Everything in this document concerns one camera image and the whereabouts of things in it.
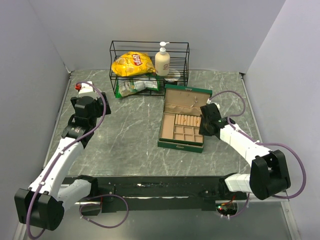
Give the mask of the silver chain jewelry pile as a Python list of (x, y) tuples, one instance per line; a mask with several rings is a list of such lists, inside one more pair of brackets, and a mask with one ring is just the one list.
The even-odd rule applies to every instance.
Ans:
[(198, 103), (198, 98), (197, 98), (197, 96), (195, 96), (194, 98), (193, 98), (193, 102), (192, 102), (192, 105), (190, 106), (191, 108), (197, 108), (198, 106), (197, 106), (197, 103)]

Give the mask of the green jewelry tray insert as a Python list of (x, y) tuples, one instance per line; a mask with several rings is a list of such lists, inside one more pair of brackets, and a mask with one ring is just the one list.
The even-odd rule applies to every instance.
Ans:
[(204, 136), (199, 134), (200, 123), (200, 116), (165, 112), (162, 117), (159, 140), (202, 146)]

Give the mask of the green jewelry box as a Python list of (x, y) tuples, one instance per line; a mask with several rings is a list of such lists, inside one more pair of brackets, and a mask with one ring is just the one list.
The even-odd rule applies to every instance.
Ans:
[[(202, 112), (200, 108), (206, 105), (207, 100), (212, 96), (212, 94), (213, 92), (208, 89), (167, 84), (164, 88), (162, 119), (164, 113), (175, 113), (201, 117)], [(193, 98), (195, 96), (197, 96), (198, 100), (197, 107), (191, 108), (191, 105), (193, 104)], [(159, 135), (157, 140), (158, 147), (193, 153), (203, 152), (204, 144), (198, 146), (161, 141), (160, 129), (162, 125), (162, 119), (160, 123)]]

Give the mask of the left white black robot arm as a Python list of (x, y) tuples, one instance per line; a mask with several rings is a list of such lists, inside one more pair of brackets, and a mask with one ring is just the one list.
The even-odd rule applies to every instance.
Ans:
[(76, 158), (111, 113), (105, 92), (72, 97), (74, 113), (63, 129), (53, 156), (27, 189), (18, 189), (14, 196), (20, 223), (54, 231), (65, 212), (77, 201), (94, 201), (99, 195), (95, 177), (81, 175), (64, 190), (60, 187)]

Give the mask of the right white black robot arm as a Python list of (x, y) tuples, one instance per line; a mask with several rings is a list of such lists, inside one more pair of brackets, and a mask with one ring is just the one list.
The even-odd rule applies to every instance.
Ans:
[(231, 146), (250, 166), (249, 174), (230, 173), (219, 179), (218, 193), (230, 199), (236, 192), (250, 193), (265, 200), (291, 186), (284, 153), (259, 145), (244, 136), (242, 129), (229, 117), (221, 117), (216, 104), (200, 107), (199, 133), (215, 136)]

